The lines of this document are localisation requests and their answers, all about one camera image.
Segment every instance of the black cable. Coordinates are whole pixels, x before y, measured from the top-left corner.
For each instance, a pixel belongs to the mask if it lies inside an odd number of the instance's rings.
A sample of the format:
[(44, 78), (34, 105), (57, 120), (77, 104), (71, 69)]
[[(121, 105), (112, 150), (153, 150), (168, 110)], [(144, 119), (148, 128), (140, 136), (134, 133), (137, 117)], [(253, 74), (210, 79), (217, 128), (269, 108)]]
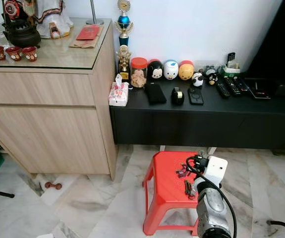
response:
[(230, 204), (230, 202), (228, 201), (228, 199), (226, 198), (226, 196), (224, 195), (224, 193), (219, 189), (219, 187), (217, 187), (213, 182), (211, 182), (209, 179), (205, 178), (204, 176), (202, 176), (199, 172), (197, 172), (189, 163), (190, 160), (194, 161), (194, 158), (190, 157), (188, 159), (186, 159), (186, 165), (189, 169), (189, 171), (195, 173), (198, 177), (202, 178), (203, 180), (205, 180), (206, 182), (209, 182), (223, 197), (223, 199), (225, 200), (226, 204), (228, 205), (230, 212), (231, 212), (231, 216), (232, 216), (232, 220), (233, 220), (233, 238), (237, 237), (237, 221), (236, 221), (236, 215), (235, 212)]
[(271, 221), (271, 220), (269, 220), (269, 221), (267, 221), (267, 224), (268, 225), (279, 225), (279, 226), (285, 227), (285, 222), (280, 222), (280, 221)]

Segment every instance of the black tv console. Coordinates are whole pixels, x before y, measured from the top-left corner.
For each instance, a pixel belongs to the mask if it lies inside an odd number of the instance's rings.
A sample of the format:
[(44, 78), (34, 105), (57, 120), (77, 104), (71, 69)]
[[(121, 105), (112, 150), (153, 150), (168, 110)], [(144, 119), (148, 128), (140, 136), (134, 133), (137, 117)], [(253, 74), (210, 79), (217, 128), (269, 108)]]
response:
[[(156, 83), (166, 104), (149, 105), (143, 89), (133, 89), (126, 107), (110, 107), (116, 144), (285, 149), (285, 98), (224, 99), (215, 86), (204, 84), (204, 105), (191, 105), (190, 81)], [(174, 87), (185, 95), (182, 106), (171, 103)]]

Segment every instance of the television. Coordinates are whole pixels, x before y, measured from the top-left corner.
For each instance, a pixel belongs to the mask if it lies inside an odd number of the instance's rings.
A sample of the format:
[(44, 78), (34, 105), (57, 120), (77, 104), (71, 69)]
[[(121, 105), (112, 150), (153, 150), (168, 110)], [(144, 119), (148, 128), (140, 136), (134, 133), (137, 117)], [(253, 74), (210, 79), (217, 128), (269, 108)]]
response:
[(245, 78), (285, 82), (285, 0), (282, 1)]

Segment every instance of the white wall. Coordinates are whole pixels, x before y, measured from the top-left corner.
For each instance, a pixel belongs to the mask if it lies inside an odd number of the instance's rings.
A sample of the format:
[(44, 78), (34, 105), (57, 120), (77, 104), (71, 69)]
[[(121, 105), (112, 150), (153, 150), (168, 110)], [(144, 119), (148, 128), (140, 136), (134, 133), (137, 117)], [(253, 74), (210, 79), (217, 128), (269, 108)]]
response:
[[(128, 16), (134, 29), (129, 35), (129, 49), (133, 57), (187, 59), (197, 65), (224, 63), (228, 53), (236, 52), (236, 59), (245, 70), (281, 1), (131, 0)], [(89, 2), (65, 0), (69, 16), (91, 17)], [(94, 2), (98, 18), (118, 19), (117, 0)], [(114, 43), (117, 49), (119, 41), (115, 29)]]

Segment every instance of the tsum tsum toy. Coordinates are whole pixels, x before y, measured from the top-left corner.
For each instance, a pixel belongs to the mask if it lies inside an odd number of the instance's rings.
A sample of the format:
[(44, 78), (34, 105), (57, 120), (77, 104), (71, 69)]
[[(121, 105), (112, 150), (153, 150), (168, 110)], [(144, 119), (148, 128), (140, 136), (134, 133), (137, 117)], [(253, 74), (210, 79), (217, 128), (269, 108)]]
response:
[(184, 60), (179, 65), (178, 75), (182, 80), (189, 80), (194, 73), (194, 64), (192, 61)]
[(204, 82), (204, 77), (202, 75), (202, 73), (198, 72), (198, 73), (194, 73), (192, 76), (192, 84), (195, 87), (202, 87)]
[(214, 85), (217, 82), (218, 77), (217, 77), (216, 71), (214, 69), (214, 66), (206, 66), (205, 74), (208, 78), (208, 83), (210, 85)]
[(172, 80), (177, 77), (178, 64), (175, 60), (169, 59), (163, 65), (163, 73), (166, 79)]
[(159, 79), (163, 75), (163, 65), (158, 59), (149, 61), (148, 66), (148, 80)]

